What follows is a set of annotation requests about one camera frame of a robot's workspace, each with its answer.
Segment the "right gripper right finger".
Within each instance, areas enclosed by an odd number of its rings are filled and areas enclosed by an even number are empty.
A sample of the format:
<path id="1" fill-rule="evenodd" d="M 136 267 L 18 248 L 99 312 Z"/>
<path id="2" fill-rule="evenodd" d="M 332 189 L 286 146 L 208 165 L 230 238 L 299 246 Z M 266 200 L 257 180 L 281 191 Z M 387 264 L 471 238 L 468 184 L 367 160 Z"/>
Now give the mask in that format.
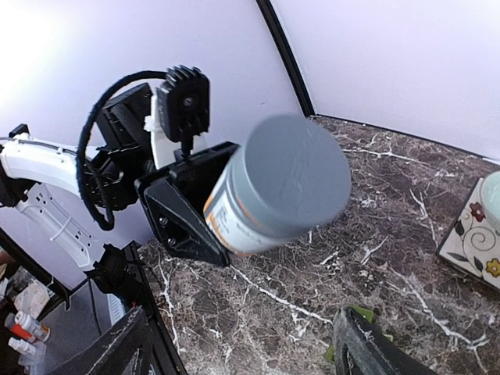
<path id="1" fill-rule="evenodd" d="M 333 320 L 334 363 L 337 374 L 412 375 L 434 371 L 407 355 L 373 323 L 352 307 Z"/>

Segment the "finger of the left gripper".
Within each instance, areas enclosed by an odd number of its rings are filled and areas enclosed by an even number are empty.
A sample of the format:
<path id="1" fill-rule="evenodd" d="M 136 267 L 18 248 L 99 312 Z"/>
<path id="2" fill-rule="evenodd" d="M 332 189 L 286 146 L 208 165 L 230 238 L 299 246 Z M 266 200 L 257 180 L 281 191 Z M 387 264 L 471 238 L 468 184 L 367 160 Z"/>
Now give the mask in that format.
<path id="1" fill-rule="evenodd" d="M 156 239 L 176 258 L 230 265 L 229 252 L 192 204 L 167 181 L 142 184 L 142 207 Z"/>

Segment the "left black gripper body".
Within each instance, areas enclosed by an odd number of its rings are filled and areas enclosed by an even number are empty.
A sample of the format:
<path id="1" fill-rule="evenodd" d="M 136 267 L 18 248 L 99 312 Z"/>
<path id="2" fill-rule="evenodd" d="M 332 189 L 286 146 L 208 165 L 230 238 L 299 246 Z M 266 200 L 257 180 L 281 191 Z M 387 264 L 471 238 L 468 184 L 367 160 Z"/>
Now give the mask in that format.
<path id="1" fill-rule="evenodd" d="M 230 157 L 239 145 L 225 141 L 148 173 L 135 181 L 143 208 L 152 216 L 179 213 L 188 208 L 201 214 Z"/>

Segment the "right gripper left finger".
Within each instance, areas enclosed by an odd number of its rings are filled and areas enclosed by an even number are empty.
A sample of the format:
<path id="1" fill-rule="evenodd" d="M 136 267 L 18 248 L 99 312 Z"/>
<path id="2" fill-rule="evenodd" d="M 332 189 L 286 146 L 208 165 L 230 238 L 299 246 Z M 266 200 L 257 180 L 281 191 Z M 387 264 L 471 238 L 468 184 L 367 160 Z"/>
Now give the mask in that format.
<path id="1" fill-rule="evenodd" d="M 92 346 L 53 370 L 53 374 L 148 374 L 152 330 L 145 310 L 133 307 Z"/>

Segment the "green weekly pill organizer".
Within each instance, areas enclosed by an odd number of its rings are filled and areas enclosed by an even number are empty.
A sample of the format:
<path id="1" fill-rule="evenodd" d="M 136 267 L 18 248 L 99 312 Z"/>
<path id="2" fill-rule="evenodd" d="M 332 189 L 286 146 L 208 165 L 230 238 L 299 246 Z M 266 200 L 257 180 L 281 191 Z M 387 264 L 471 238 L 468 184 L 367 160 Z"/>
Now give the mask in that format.
<path id="1" fill-rule="evenodd" d="M 333 318 L 332 345 L 335 366 L 341 373 L 354 367 L 362 373 L 383 373 L 391 367 L 386 349 L 391 342 L 351 306 L 339 309 Z"/>

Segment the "large grey-capped pill bottle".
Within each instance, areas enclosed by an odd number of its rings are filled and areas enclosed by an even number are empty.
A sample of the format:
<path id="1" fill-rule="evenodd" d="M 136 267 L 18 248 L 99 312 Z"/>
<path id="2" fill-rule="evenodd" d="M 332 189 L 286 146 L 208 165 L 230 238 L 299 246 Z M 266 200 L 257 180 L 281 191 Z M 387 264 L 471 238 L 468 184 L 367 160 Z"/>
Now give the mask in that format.
<path id="1" fill-rule="evenodd" d="M 254 255 L 336 220 L 351 171 L 334 137 L 303 116 L 262 121 L 230 157 L 203 214 L 220 244 Z"/>

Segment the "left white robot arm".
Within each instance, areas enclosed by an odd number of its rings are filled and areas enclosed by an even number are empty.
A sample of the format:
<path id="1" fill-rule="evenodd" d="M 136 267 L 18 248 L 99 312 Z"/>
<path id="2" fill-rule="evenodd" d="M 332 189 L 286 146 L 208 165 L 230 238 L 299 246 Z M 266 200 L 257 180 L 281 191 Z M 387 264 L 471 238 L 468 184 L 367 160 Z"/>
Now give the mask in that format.
<path id="1" fill-rule="evenodd" d="M 82 199 L 103 230 L 114 215 L 140 204 L 156 239 L 176 258 L 215 266 L 229 252 L 203 218 L 209 194 L 230 157 L 231 142 L 205 146 L 209 80 L 192 70 L 154 71 L 119 80 L 98 100 L 77 146 L 31 136 L 20 125 L 1 143 L 1 204 L 37 223 L 100 291 L 135 298 L 141 284 L 123 251 L 88 233 L 51 195 L 60 188 Z"/>

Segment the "orange-capped bottles off table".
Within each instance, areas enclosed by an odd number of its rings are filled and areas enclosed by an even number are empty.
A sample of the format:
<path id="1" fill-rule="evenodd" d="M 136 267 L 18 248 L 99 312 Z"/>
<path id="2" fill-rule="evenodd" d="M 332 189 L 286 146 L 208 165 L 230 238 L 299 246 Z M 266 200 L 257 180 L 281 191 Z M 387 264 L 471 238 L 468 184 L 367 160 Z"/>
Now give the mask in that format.
<path id="1" fill-rule="evenodd" d="M 42 355 L 45 342 L 51 336 L 48 327 L 23 311 L 9 313 L 5 318 L 4 327 L 13 334 L 8 346 L 22 355 Z"/>

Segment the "floral square ceramic plate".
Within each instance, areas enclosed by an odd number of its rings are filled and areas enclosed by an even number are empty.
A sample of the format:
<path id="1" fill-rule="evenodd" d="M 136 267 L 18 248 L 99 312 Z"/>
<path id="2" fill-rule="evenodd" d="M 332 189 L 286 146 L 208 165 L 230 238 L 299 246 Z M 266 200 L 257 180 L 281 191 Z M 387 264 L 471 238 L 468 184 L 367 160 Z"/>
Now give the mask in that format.
<path id="1" fill-rule="evenodd" d="M 499 232 L 487 221 L 479 178 L 454 223 L 437 248 L 437 256 L 456 270 L 499 289 Z"/>

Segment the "celadon bowl on plate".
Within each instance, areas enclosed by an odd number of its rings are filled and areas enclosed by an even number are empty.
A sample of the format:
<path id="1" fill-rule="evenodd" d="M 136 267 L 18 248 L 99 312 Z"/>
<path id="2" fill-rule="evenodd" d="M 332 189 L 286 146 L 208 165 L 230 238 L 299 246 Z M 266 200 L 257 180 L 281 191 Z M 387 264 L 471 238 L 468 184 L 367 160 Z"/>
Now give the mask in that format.
<path id="1" fill-rule="evenodd" d="M 486 176 L 480 185 L 480 203 L 484 208 L 486 221 L 495 229 L 500 231 L 500 172 L 493 172 Z"/>

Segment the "black front rail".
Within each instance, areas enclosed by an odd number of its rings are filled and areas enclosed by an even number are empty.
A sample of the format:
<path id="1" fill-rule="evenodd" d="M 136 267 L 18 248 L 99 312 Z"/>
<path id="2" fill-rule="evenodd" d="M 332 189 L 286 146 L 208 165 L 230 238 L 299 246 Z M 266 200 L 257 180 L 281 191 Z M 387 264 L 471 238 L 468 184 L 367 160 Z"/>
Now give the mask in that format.
<path id="1" fill-rule="evenodd" d="M 177 374 L 188 375 L 180 356 L 175 349 L 170 334 L 167 332 L 162 317 L 160 316 L 157 303 L 153 297 L 152 290 L 145 272 L 145 266 L 140 265 L 138 254 L 139 244 L 130 242 L 123 251 L 131 264 L 131 272 L 136 275 L 144 287 L 143 301 L 148 325 L 152 330 L 152 367 L 155 374 Z"/>

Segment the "left black frame post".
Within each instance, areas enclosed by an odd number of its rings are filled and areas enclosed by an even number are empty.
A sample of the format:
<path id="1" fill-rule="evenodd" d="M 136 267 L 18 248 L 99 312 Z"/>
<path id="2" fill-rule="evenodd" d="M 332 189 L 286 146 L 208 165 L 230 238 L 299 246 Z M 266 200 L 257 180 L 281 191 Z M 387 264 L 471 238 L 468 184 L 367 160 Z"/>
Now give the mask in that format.
<path id="1" fill-rule="evenodd" d="M 316 111 L 310 98 L 305 81 L 300 72 L 291 45 L 278 19 L 278 15 L 270 0 L 256 0 L 256 5 L 267 25 L 281 61 L 293 87 L 298 104 L 304 116 L 315 116 Z"/>

